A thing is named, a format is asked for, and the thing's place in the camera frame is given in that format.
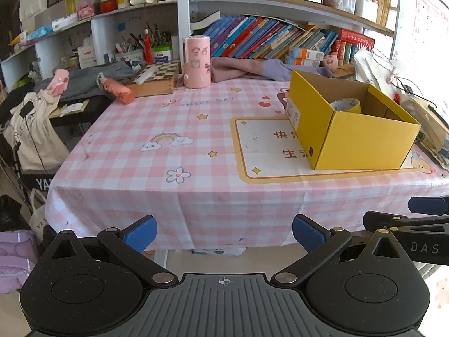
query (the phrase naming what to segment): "black bag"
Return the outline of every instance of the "black bag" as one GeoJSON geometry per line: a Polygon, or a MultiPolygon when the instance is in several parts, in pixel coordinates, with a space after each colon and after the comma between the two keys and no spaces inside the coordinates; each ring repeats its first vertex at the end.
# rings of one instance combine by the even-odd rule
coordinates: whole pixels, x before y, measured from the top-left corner
{"type": "Polygon", "coordinates": [[[22,206],[8,195],[0,196],[0,232],[31,229],[20,215],[22,206]]]}

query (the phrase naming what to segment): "tape roll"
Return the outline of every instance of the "tape roll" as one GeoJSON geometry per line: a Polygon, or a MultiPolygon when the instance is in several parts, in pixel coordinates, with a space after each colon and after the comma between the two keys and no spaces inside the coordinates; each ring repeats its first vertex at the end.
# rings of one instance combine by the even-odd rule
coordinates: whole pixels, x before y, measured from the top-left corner
{"type": "Polygon", "coordinates": [[[346,113],[361,114],[360,101],[357,99],[342,99],[329,104],[335,111],[344,111],[346,113]]]}

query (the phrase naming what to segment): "pink glove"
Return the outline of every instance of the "pink glove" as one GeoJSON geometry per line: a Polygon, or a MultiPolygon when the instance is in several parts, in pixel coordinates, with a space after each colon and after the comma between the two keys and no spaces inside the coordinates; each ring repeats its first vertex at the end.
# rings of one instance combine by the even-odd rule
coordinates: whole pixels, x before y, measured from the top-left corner
{"type": "Polygon", "coordinates": [[[66,91],[69,84],[69,71],[65,69],[57,69],[55,72],[55,77],[50,82],[47,87],[50,96],[56,97],[60,96],[64,91],[66,91]]]}

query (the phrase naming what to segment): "yellow box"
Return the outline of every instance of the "yellow box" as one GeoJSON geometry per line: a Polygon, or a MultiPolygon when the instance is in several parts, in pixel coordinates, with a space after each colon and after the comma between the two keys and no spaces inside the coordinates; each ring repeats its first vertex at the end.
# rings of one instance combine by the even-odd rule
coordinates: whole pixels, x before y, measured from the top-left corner
{"type": "Polygon", "coordinates": [[[421,125],[374,86],[293,71],[287,116],[315,170],[399,169],[421,125]],[[360,101],[362,114],[329,103],[360,101]]]}

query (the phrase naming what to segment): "red figurine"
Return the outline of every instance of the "red figurine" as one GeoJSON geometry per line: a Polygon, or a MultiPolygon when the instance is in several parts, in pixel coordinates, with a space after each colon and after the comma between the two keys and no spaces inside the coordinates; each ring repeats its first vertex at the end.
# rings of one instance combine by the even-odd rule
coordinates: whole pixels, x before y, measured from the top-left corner
{"type": "Polygon", "coordinates": [[[154,63],[153,54],[151,53],[151,40],[148,35],[148,29],[144,31],[144,43],[145,43],[145,60],[147,63],[154,63]]]}

